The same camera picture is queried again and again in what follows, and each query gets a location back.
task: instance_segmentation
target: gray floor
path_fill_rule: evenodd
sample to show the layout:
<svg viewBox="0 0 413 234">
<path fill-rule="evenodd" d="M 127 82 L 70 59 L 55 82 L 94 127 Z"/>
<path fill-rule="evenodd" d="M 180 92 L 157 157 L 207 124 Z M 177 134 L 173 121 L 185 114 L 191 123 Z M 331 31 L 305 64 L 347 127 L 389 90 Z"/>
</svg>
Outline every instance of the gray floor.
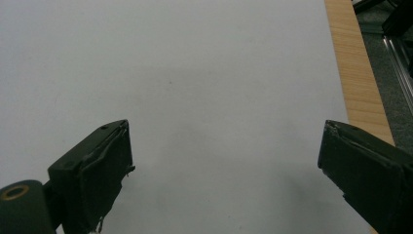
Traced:
<svg viewBox="0 0 413 234">
<path fill-rule="evenodd" d="M 358 14 L 357 19 L 361 24 L 380 25 L 392 10 L 393 7 L 388 2 L 383 2 L 368 11 Z M 411 35 L 413 35 L 412 30 L 409 30 L 406 37 L 413 38 Z M 362 36 L 395 145 L 413 155 L 413 144 L 411 143 L 413 142 L 413 116 L 398 84 L 383 37 L 381 34 L 374 33 L 362 33 Z"/>
</svg>

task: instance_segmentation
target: white paper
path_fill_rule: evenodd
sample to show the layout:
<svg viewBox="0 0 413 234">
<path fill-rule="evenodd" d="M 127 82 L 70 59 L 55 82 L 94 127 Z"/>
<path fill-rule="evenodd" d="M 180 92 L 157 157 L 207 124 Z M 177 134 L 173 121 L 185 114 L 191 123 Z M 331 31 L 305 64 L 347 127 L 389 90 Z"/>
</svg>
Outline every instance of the white paper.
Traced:
<svg viewBox="0 0 413 234">
<path fill-rule="evenodd" d="M 317 168 L 347 119 L 322 0 L 0 6 L 0 187 L 126 118 L 103 233 L 368 233 Z"/>
</svg>

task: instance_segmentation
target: white table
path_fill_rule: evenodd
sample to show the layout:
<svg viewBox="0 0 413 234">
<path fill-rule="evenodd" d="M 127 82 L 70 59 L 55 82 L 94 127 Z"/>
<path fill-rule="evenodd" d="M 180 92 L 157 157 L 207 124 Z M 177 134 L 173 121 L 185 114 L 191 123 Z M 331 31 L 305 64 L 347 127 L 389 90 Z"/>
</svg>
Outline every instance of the white table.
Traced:
<svg viewBox="0 0 413 234">
<path fill-rule="evenodd" d="M 5 1 L 0 187 L 127 118 L 104 233 L 368 233 L 317 168 L 346 121 L 322 1 Z"/>
</svg>

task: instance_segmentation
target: metal frame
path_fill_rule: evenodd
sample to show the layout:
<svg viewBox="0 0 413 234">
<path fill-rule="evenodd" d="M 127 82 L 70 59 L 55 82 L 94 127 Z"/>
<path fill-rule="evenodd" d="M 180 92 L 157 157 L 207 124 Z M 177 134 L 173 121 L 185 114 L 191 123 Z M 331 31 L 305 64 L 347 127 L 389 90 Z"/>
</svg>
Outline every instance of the metal frame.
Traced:
<svg viewBox="0 0 413 234">
<path fill-rule="evenodd" d="M 403 90 L 410 112 L 413 115 L 413 85 L 408 70 L 409 64 L 411 63 L 410 57 L 404 49 L 402 40 L 398 37 L 385 36 L 383 41 L 389 53 L 398 83 Z"/>
</svg>

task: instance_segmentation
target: wooden edge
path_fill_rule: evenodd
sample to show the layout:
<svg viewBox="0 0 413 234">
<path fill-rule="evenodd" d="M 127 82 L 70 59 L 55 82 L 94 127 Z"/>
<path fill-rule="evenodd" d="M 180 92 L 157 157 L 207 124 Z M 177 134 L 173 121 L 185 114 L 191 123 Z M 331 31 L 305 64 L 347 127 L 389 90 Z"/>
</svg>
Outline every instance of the wooden edge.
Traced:
<svg viewBox="0 0 413 234">
<path fill-rule="evenodd" d="M 349 123 L 394 145 L 350 0 L 324 0 Z"/>
</svg>

